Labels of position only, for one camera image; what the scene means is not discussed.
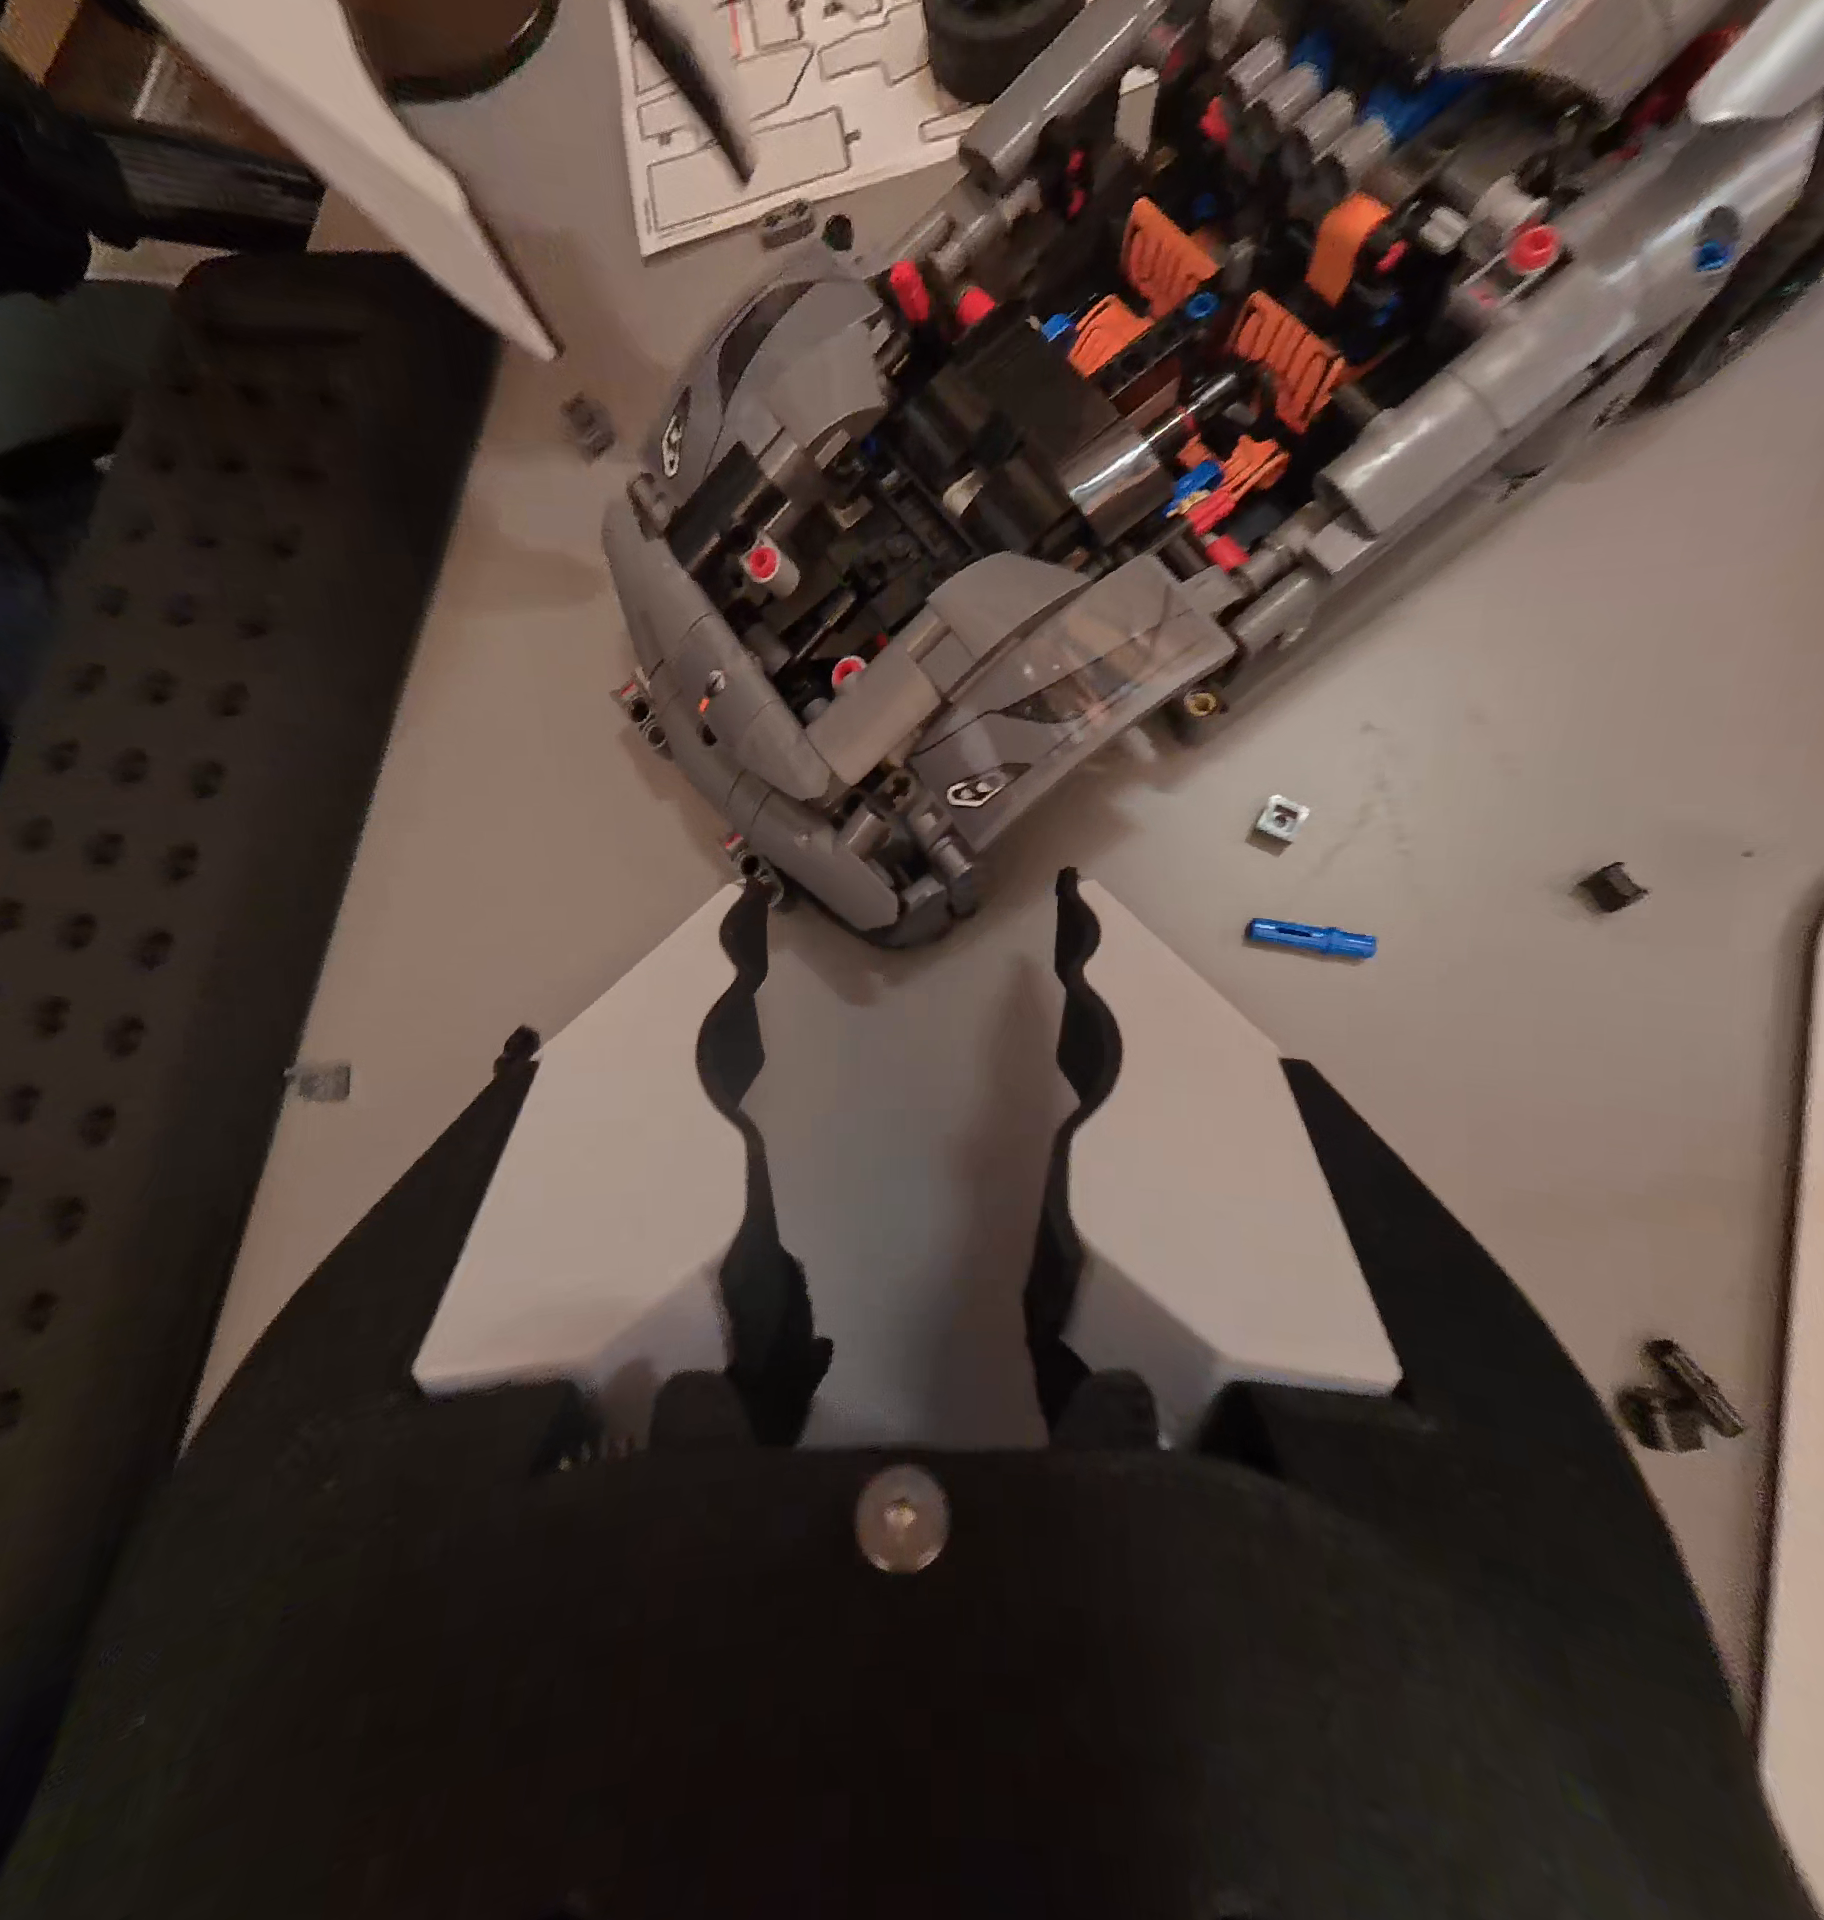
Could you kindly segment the dark slender lego blade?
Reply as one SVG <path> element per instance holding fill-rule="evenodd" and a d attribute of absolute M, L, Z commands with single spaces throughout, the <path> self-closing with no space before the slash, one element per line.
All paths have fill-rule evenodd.
<path fill-rule="evenodd" d="M 754 148 L 717 8 L 713 2 L 621 2 L 621 8 L 671 88 L 717 144 L 737 186 L 751 183 Z"/>

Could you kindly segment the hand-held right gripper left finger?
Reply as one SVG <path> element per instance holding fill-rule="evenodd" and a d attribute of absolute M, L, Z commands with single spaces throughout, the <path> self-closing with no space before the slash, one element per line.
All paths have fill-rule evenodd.
<path fill-rule="evenodd" d="M 726 886 L 541 1044 L 412 1359 L 427 1398 L 580 1389 L 648 1432 L 676 1374 L 758 1393 L 775 1221 L 743 1096 L 768 900 Z"/>

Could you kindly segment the black lego tyre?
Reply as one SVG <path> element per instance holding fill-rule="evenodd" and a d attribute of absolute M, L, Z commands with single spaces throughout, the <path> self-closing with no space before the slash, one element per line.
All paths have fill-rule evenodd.
<path fill-rule="evenodd" d="M 952 101 L 989 105 L 1084 2 L 922 2 L 932 86 Z"/>

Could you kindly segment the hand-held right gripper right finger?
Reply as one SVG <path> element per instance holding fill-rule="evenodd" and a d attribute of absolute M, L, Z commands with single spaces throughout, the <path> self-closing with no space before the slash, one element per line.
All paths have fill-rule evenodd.
<path fill-rule="evenodd" d="M 1055 880 L 1055 1067 L 1024 1345 L 1047 1432 L 1079 1398 L 1198 1444 L 1226 1391 L 1388 1403 L 1403 1381 L 1281 1050 L 1102 886 Z"/>

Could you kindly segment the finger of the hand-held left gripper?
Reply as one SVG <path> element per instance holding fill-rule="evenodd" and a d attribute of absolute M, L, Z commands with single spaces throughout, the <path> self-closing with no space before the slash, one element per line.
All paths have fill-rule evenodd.
<path fill-rule="evenodd" d="M 341 2 L 147 2 L 157 32 L 504 341 L 559 344 L 461 182 L 386 105 Z"/>

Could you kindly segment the grey lego car model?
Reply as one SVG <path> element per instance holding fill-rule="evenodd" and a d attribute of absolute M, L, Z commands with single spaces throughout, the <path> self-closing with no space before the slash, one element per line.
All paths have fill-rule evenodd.
<path fill-rule="evenodd" d="M 891 248 L 789 242 L 604 554 L 617 702 L 880 947 L 1824 279 L 1824 2 L 1085 2 Z"/>

